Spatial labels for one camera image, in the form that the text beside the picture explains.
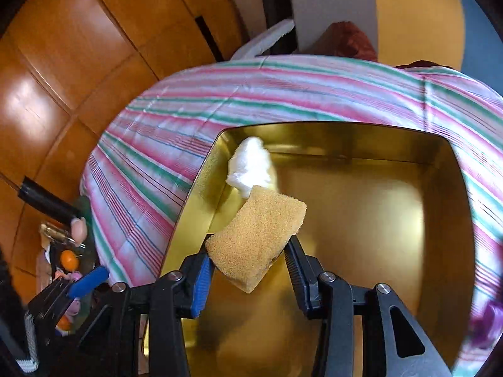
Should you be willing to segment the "person left hand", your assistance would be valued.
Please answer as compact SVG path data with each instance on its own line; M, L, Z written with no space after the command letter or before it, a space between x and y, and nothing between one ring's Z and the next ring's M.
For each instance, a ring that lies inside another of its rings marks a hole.
M70 225L71 238L76 245L81 245L88 235L88 228L84 217L73 218Z

